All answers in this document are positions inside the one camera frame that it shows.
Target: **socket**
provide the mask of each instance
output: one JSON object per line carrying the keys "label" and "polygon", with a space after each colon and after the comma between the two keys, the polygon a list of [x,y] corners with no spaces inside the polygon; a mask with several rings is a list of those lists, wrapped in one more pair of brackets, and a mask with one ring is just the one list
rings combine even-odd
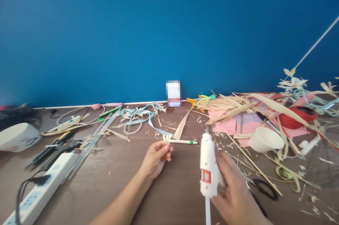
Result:
{"label": "socket", "polygon": [[[49,174],[50,178],[43,185],[36,185],[20,203],[20,221],[22,225],[33,225],[61,182],[68,176],[78,157],[77,153],[61,154],[45,174]],[[16,225],[15,211],[3,225]]]}

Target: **paper cup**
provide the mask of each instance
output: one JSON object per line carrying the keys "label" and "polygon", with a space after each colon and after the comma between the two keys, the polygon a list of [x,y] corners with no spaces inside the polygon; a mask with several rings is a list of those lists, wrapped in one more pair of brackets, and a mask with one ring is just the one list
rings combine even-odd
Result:
{"label": "paper cup", "polygon": [[283,139],[273,130],[259,127],[250,138],[250,146],[258,153],[264,153],[284,146]]}
{"label": "paper cup", "polygon": [[16,124],[0,132],[0,150],[20,152],[41,139],[40,132],[28,123]]}

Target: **hand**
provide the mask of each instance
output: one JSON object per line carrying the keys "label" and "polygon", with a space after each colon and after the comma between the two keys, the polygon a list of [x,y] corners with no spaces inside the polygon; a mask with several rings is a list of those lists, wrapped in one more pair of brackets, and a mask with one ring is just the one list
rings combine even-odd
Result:
{"label": "hand", "polygon": [[153,143],[146,153],[139,172],[145,177],[155,179],[162,171],[165,161],[171,161],[172,152],[173,146],[166,145],[162,140]]}
{"label": "hand", "polygon": [[218,192],[218,195],[211,200],[227,224],[271,224],[262,214],[247,188],[244,176],[229,155],[222,152],[216,157],[216,162],[227,186],[224,194]]}

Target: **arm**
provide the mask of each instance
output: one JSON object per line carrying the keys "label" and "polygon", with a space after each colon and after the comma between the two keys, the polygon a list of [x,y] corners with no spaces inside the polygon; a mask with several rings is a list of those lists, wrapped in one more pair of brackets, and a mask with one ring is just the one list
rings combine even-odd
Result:
{"label": "arm", "polygon": [[165,161],[171,161],[172,146],[164,141],[153,143],[136,175],[119,196],[90,225],[128,225],[153,180],[160,174]]}

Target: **blue wall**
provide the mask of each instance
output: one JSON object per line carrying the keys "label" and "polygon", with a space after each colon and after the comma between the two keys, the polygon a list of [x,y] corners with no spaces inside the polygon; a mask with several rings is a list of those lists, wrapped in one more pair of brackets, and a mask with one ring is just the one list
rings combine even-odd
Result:
{"label": "blue wall", "polygon": [[[339,15],[339,0],[0,0],[0,105],[274,91]],[[338,76],[339,24],[300,65]]]}

